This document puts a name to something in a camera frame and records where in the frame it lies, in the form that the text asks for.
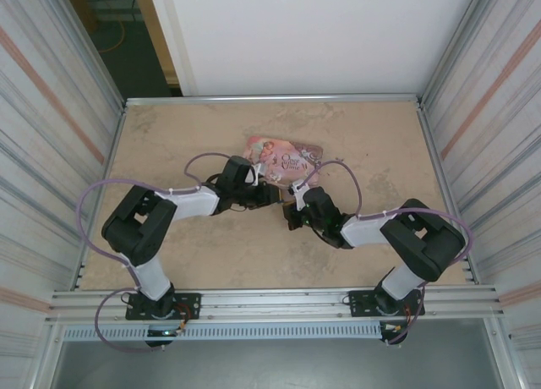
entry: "wooden table surface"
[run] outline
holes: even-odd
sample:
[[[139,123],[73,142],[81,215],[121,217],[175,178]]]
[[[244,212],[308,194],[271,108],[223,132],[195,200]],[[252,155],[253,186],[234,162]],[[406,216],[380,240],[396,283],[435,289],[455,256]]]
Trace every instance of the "wooden table surface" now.
[[[415,106],[411,102],[243,103],[130,107],[112,164],[111,178],[135,178],[162,188],[193,185],[183,176],[189,158],[219,151],[242,155],[251,135],[321,145],[324,160],[343,159],[358,177],[363,214],[401,205],[408,198],[444,210]],[[220,157],[193,165],[206,179],[223,169]],[[320,185],[345,212],[357,194],[340,166],[322,169]],[[94,241],[109,249],[99,231],[129,190],[109,186]],[[160,251],[176,288],[331,288],[374,286],[402,262],[385,244],[333,249],[308,228],[288,231],[281,207],[228,211],[174,222]],[[464,283],[460,265],[439,284]],[[92,252],[83,289],[132,286],[119,264]]]

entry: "ventilated metal strip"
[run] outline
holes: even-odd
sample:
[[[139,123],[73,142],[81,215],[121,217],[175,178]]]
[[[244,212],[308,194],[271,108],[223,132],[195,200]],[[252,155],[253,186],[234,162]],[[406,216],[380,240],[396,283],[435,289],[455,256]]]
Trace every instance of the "ventilated metal strip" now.
[[[148,337],[149,326],[105,325],[101,334],[109,341],[196,341],[196,340],[268,340],[295,338],[381,338],[378,321],[351,321],[335,323],[243,323],[192,324],[178,337]],[[65,342],[98,341],[93,326],[70,326]]]

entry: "orange stripe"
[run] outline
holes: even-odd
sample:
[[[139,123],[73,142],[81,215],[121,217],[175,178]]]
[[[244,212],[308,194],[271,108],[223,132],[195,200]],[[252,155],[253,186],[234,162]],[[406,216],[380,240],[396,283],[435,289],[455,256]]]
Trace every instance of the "orange stripe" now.
[[[0,288],[0,302],[40,311],[41,313],[49,311],[49,303],[6,288]]]
[[[481,97],[481,100],[478,101],[478,103],[475,105],[473,110],[467,115],[464,123],[461,124],[461,126],[458,128],[455,135],[453,135],[453,138],[451,138],[449,143],[445,146],[445,148],[441,152],[441,157],[443,159],[447,158],[452,147],[455,146],[457,141],[464,135],[468,127],[472,125],[473,120],[477,118],[477,116],[481,113],[481,111],[490,101],[490,99],[495,94],[495,92],[501,87],[501,85],[505,82],[505,80],[509,78],[509,76],[513,73],[513,71],[516,69],[519,63],[522,62],[522,60],[533,48],[533,46],[537,43],[540,37],[541,37],[541,20],[535,25],[532,32],[530,32],[527,35],[527,37],[524,39],[522,44],[517,48],[515,53],[513,53],[513,56],[511,57],[507,65],[503,68],[503,70],[501,71],[496,81],[489,87],[489,89],[486,91],[483,97]]]
[[[0,42],[4,49],[8,52],[11,58],[19,65],[21,69],[26,73],[26,75],[32,80],[36,88],[40,93],[51,103],[51,105],[57,110],[60,116],[64,119],[66,124],[75,132],[79,139],[85,144],[85,146],[90,150],[92,155],[99,161],[103,163],[105,157],[100,153],[97,147],[92,143],[90,138],[85,134],[81,127],[75,122],[74,118],[71,117],[69,111],[66,107],[60,102],[58,97],[53,93],[51,88],[45,83],[45,80],[36,72],[30,62],[25,58],[22,52],[17,48],[11,38],[9,38],[6,31],[0,27]]]
[[[502,306],[517,305],[531,299],[541,298],[541,282],[532,283],[524,288],[513,290],[500,296]]]

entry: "corrugated metal wall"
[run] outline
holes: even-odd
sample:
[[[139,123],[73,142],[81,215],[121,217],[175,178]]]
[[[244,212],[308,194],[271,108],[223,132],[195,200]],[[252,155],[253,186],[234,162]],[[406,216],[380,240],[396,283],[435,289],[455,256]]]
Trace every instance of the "corrugated metal wall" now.
[[[541,386],[540,37],[541,0],[490,0],[426,110],[482,282]]]
[[[64,0],[0,0],[0,387],[20,387],[55,289],[70,288],[81,191],[122,114]],[[92,199],[85,207],[88,216]]]

